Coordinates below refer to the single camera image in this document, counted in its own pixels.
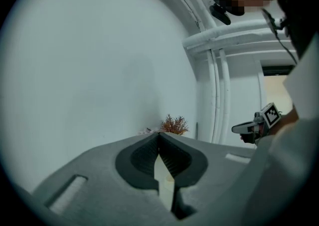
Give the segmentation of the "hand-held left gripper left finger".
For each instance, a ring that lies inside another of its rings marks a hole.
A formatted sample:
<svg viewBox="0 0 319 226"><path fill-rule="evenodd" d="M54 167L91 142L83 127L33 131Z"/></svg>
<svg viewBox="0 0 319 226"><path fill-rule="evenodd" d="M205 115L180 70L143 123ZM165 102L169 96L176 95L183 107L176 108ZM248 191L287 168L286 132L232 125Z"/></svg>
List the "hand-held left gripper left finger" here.
<svg viewBox="0 0 319 226"><path fill-rule="evenodd" d="M172 226L177 218L159 198L154 177L157 133L82 153L33 192L55 226Z"/></svg>

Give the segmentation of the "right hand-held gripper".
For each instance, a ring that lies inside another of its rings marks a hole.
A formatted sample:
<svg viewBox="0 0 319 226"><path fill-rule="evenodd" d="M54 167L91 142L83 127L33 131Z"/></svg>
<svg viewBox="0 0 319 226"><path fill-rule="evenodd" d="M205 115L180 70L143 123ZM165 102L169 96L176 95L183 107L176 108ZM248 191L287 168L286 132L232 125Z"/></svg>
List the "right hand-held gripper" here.
<svg viewBox="0 0 319 226"><path fill-rule="evenodd" d="M270 130L279 122L282 115L274 103L267 104L260 111L255 112L251 122L235 125L233 133L253 133L254 143L258 145L261 138L269 135Z"/></svg>

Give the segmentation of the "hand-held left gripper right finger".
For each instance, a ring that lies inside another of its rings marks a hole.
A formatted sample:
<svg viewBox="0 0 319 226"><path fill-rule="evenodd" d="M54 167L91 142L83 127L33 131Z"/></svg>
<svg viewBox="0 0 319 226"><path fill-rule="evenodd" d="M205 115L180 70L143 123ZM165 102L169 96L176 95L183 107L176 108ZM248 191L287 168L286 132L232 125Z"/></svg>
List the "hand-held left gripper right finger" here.
<svg viewBox="0 0 319 226"><path fill-rule="evenodd" d="M243 226L256 185L258 150L159 134L159 154L174 178L172 206L161 226Z"/></svg>

